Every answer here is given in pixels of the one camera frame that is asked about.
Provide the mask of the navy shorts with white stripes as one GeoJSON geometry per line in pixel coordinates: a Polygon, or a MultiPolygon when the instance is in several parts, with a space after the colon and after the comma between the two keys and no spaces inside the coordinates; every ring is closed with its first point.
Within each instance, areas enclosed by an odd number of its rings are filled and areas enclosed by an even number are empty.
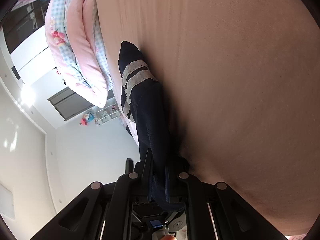
{"type": "Polygon", "coordinates": [[[181,171],[189,168],[181,156],[180,135],[171,105],[161,83],[152,75],[142,52],[123,41],[118,60],[121,74],[121,108],[136,124],[140,159],[152,153],[149,198],[164,211],[182,211],[183,204],[170,203],[170,187],[181,171]]]}

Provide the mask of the red blue plush toy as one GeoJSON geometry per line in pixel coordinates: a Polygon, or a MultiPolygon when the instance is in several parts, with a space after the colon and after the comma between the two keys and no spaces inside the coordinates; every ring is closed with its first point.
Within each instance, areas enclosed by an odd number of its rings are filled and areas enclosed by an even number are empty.
{"type": "Polygon", "coordinates": [[[95,116],[92,112],[86,113],[80,120],[79,125],[87,126],[90,122],[95,120],[95,116]]]}

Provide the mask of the white storage shelf rack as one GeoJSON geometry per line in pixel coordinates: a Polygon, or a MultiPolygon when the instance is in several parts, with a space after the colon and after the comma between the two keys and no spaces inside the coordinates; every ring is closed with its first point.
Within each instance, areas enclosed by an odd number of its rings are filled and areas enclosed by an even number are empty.
{"type": "Polygon", "coordinates": [[[120,116],[120,111],[117,104],[109,105],[95,113],[95,123],[103,125],[120,116]]]}

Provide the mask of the grey door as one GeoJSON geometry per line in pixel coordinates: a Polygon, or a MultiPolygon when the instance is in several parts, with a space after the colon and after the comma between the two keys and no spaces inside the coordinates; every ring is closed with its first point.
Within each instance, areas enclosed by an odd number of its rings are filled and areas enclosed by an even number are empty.
{"type": "Polygon", "coordinates": [[[54,94],[48,98],[47,101],[52,104],[64,121],[68,121],[94,106],[86,99],[72,91],[69,87],[66,87],[54,94]]]}

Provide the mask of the white wardrobe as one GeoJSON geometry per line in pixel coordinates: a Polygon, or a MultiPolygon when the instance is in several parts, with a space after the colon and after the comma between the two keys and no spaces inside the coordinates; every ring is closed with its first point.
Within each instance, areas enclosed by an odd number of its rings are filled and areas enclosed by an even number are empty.
{"type": "Polygon", "coordinates": [[[44,26],[26,38],[10,53],[10,57],[24,84],[32,85],[52,72],[57,83],[65,86],[64,80],[57,73],[57,62],[48,46],[44,26]]]}

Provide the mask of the pink checkered folded duvet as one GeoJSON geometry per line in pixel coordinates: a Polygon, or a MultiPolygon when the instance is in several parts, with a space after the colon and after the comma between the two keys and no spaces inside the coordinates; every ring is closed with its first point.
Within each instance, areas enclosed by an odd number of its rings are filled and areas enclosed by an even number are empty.
{"type": "Polygon", "coordinates": [[[50,0],[44,29],[57,72],[66,85],[103,108],[113,82],[96,0],[50,0]]]}

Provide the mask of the dark glass wardrobe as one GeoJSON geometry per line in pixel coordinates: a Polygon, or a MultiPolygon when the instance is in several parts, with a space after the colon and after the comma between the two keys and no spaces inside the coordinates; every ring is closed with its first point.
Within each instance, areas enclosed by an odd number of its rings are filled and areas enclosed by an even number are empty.
{"type": "Polygon", "coordinates": [[[6,15],[2,29],[10,53],[44,25],[49,2],[50,0],[29,0],[27,4],[18,5],[6,15]]]}

